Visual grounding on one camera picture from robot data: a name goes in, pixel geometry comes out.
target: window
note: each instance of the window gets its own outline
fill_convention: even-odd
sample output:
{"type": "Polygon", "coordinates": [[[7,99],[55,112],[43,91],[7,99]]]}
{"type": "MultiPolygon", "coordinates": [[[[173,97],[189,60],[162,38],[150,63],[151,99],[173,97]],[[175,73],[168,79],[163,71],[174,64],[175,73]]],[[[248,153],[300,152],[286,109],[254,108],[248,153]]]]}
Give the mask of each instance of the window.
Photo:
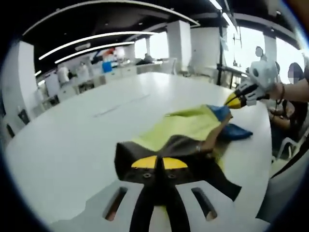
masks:
{"type": "Polygon", "coordinates": [[[238,66],[244,69],[251,66],[253,61],[260,60],[255,55],[255,49],[257,46],[261,47],[265,52],[265,40],[261,31],[251,28],[238,27],[238,35],[235,35],[235,43],[233,40],[234,31],[229,26],[226,30],[227,45],[229,49],[227,65],[231,65],[231,57],[235,58],[238,66]]]}
{"type": "Polygon", "coordinates": [[[150,55],[152,58],[159,59],[169,57],[169,43],[166,32],[152,35],[149,40],[150,55]]]}
{"type": "Polygon", "coordinates": [[[304,71],[305,61],[302,53],[289,43],[276,38],[277,44],[277,62],[280,65],[280,79],[283,83],[289,84],[288,71],[292,63],[299,64],[304,71]]]}
{"type": "Polygon", "coordinates": [[[137,40],[135,42],[135,58],[145,58],[145,54],[147,53],[146,47],[146,39],[137,40]]]}

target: blue container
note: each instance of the blue container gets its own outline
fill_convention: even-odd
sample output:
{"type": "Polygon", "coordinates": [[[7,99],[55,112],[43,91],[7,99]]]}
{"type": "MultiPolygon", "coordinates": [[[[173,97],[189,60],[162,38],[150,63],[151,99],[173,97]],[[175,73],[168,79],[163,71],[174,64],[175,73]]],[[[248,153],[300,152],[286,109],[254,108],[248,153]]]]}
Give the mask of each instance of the blue container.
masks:
{"type": "Polygon", "coordinates": [[[102,68],[105,73],[109,73],[112,71],[112,62],[103,62],[102,68]]]}

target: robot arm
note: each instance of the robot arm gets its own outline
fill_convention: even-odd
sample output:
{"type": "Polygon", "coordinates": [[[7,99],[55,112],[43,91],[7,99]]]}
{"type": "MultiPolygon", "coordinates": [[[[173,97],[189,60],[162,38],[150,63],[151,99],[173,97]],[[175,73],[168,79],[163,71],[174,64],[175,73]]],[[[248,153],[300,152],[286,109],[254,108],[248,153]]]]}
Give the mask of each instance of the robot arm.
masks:
{"type": "Polygon", "coordinates": [[[258,100],[269,98],[267,92],[273,88],[277,77],[278,70],[274,61],[262,59],[252,62],[248,79],[227,98],[225,105],[232,109],[239,109],[245,105],[255,105],[258,100]]]}

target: pole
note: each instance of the pole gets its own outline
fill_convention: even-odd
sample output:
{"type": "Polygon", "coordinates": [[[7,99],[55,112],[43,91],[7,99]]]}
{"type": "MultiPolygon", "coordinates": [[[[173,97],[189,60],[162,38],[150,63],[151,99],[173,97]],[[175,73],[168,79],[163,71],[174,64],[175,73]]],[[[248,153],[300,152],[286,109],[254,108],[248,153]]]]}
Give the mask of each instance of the pole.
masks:
{"type": "MultiPolygon", "coordinates": [[[[218,19],[219,19],[219,35],[220,38],[223,38],[223,32],[222,32],[222,11],[219,11],[218,13],[218,19]]],[[[221,40],[219,40],[220,43],[220,57],[219,57],[219,64],[217,65],[218,72],[218,78],[217,78],[217,85],[221,85],[221,74],[222,74],[222,62],[223,62],[223,47],[221,40]]]]}

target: ceiling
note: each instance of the ceiling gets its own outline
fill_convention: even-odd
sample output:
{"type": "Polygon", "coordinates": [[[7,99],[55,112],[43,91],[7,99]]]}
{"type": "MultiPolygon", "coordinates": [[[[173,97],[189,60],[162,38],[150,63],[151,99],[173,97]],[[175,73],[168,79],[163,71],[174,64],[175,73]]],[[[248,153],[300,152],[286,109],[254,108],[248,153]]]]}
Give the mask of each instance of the ceiling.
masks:
{"type": "MultiPolygon", "coordinates": [[[[214,13],[216,9],[208,0],[140,0],[172,9],[187,17],[202,13],[214,13]]],[[[225,1],[217,0],[226,10],[225,1]]],[[[231,10],[235,13],[254,15],[271,20],[283,27],[290,29],[286,21],[280,15],[272,17],[268,14],[268,0],[227,0],[231,10]]],[[[56,13],[54,16],[42,21],[22,36],[22,40],[34,45],[35,69],[46,72],[54,68],[54,62],[74,52],[74,48],[86,42],[81,42],[61,49],[42,60],[38,58],[46,52],[91,35],[118,32],[118,31],[142,31],[160,24],[172,22],[183,18],[166,11],[149,6],[141,6],[129,3],[96,3],[74,7],[61,11],[65,7],[82,3],[82,0],[53,0],[39,1],[35,4],[25,4],[23,11],[18,12],[20,19],[15,27],[16,34],[23,34],[39,20],[56,13]]],[[[215,20],[200,20],[201,26],[215,26],[215,20]]],[[[91,40],[91,47],[119,43],[129,38],[130,35],[110,36],[91,40]]]]}

